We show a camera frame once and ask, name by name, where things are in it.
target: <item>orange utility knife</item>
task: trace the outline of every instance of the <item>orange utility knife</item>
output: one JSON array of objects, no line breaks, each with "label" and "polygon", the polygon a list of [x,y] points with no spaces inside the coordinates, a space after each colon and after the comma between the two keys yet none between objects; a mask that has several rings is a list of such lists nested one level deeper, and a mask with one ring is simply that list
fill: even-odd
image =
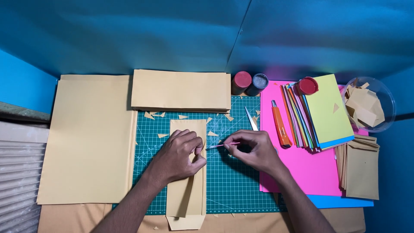
[{"label": "orange utility knife", "polygon": [[272,111],[274,125],[276,126],[277,137],[279,138],[280,145],[287,149],[292,146],[292,142],[289,140],[289,137],[286,135],[286,130],[283,125],[282,117],[280,116],[279,108],[276,105],[276,102],[272,100]]}]

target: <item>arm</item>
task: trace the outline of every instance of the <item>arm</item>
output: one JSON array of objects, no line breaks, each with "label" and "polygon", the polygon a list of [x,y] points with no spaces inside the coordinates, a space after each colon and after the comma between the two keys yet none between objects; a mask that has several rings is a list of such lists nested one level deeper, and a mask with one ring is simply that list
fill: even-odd
[{"label": "arm", "polygon": [[[175,131],[134,188],[92,232],[136,233],[152,200],[168,183],[192,176],[206,165],[202,147],[195,132]],[[194,163],[188,158],[192,152],[198,155]]]},{"label": "arm", "polygon": [[[228,144],[231,142],[248,144],[252,151],[243,153],[237,149],[236,145]],[[276,180],[286,202],[295,232],[335,233],[326,218],[300,189],[289,169],[280,160],[267,132],[241,129],[230,135],[223,144],[232,156],[258,171],[269,174]]]}]

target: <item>red lid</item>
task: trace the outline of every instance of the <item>red lid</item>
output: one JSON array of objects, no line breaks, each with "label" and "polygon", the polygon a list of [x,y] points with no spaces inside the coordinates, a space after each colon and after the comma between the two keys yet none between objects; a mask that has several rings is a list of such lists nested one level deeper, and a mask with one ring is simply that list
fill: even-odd
[{"label": "red lid", "polygon": [[299,89],[305,95],[311,95],[318,91],[318,83],[312,77],[304,77],[299,81]]},{"label": "red lid", "polygon": [[248,87],[252,83],[252,76],[246,71],[240,71],[234,76],[234,83],[239,87]]}]

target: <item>left hand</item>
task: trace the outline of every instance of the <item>left hand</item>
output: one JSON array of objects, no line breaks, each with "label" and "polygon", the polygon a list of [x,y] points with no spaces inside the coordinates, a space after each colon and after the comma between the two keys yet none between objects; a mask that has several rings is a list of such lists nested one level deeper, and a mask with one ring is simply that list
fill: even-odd
[{"label": "left hand", "polygon": [[[176,130],[154,157],[145,173],[156,179],[155,182],[161,187],[174,180],[192,176],[207,163],[200,154],[202,148],[203,140],[197,137],[194,131]],[[188,156],[193,152],[197,155],[197,160],[192,163]]]}]

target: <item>hand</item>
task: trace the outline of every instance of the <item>hand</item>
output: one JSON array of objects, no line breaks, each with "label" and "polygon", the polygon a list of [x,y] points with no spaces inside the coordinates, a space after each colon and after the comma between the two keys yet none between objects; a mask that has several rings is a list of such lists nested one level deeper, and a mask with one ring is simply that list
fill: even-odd
[{"label": "hand", "polygon": [[[149,164],[146,172],[151,174],[155,182],[165,187],[168,183],[194,175],[206,165],[206,159],[200,154],[203,140],[188,129],[176,130]],[[188,156],[197,155],[191,162]]]},{"label": "hand", "polygon": [[[237,149],[237,145],[229,145],[232,142],[248,144],[252,151],[250,153],[241,152]],[[286,171],[289,172],[280,160],[266,131],[240,129],[231,134],[223,144],[232,156],[258,171],[263,171],[276,177]]]}]

